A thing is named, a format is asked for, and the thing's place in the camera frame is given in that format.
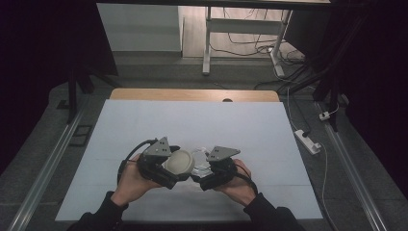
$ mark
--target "black sleeve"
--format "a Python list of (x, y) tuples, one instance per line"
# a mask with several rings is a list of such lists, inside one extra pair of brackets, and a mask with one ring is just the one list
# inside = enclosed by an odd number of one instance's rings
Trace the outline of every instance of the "black sleeve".
[(291, 210), (285, 207), (274, 208), (264, 196), (259, 193), (244, 209), (252, 220), (257, 231), (304, 231), (297, 223)]
[(114, 192), (107, 192), (101, 207), (95, 214), (85, 213), (67, 231), (111, 231), (120, 230), (122, 214), (128, 205), (119, 207), (111, 201)]

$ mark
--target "table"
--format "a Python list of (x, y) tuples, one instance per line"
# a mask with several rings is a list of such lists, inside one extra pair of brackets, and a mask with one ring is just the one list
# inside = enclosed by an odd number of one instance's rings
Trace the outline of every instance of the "table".
[[(233, 103), (222, 102), (225, 99)], [(73, 221), (96, 210), (105, 191), (115, 189), (115, 172), (125, 152), (135, 142), (162, 134), (170, 145), (188, 151), (211, 150), (214, 145), (240, 149), (237, 158), (252, 167), (253, 180), (271, 203), (291, 208), (297, 218), (322, 218), (285, 108), (278, 101), (276, 92), (269, 90), (114, 90), (56, 220)], [(220, 222), (249, 217), (222, 193), (203, 192), (189, 179), (171, 191), (147, 193), (130, 205), (123, 219)]]
[(272, 90), (171, 90), (171, 89), (115, 89), (110, 99), (171, 100), (171, 101), (218, 101), (233, 102), (279, 102)]

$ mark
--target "white tabletop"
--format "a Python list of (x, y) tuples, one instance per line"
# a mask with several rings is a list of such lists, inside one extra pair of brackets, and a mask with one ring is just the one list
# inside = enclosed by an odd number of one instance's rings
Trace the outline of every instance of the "white tabletop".
[[(192, 151), (238, 148), (258, 189), (296, 218), (322, 218), (282, 103), (107, 100), (56, 220), (94, 213), (114, 191), (119, 164), (140, 142), (167, 137)], [(191, 179), (154, 189), (130, 204), (124, 220), (146, 222), (247, 220), (242, 206)]]

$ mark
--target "power strip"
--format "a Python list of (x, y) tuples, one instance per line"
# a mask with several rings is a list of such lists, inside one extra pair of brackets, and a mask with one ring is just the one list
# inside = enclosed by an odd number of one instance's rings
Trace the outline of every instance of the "power strip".
[(297, 130), (294, 132), (296, 137), (303, 143), (303, 145), (307, 148), (310, 154), (315, 155), (320, 152), (321, 145), (320, 143), (312, 142), (309, 137), (303, 137), (303, 130)]

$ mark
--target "person's right hand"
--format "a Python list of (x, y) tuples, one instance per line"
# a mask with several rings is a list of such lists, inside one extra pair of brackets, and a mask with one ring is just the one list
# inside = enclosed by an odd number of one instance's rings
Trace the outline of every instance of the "person's right hand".
[[(245, 164), (238, 159), (234, 160), (237, 165), (238, 173), (251, 177), (251, 171), (245, 166)], [(228, 195), (232, 200), (237, 203), (247, 206), (256, 196), (251, 186), (239, 177), (234, 177), (230, 182), (225, 185), (214, 188), (215, 191), (223, 192)]]

